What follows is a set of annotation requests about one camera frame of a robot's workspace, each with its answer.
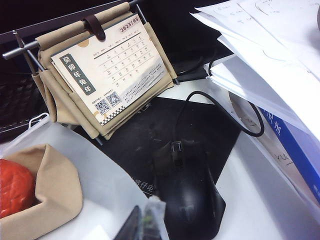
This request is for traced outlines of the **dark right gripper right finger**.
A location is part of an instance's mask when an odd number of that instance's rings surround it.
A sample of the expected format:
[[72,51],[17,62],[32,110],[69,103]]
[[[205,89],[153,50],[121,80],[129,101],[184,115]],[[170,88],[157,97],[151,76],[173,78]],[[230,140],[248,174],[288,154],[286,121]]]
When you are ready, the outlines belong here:
[[142,240],[166,240],[165,226],[166,203],[157,196],[151,196],[142,212]]

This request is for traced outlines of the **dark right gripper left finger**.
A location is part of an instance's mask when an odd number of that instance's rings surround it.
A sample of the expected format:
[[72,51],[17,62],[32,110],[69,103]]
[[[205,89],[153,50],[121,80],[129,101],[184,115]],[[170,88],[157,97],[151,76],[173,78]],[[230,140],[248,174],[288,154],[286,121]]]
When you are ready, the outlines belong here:
[[139,240],[142,230],[142,211],[136,205],[116,234],[114,240]]

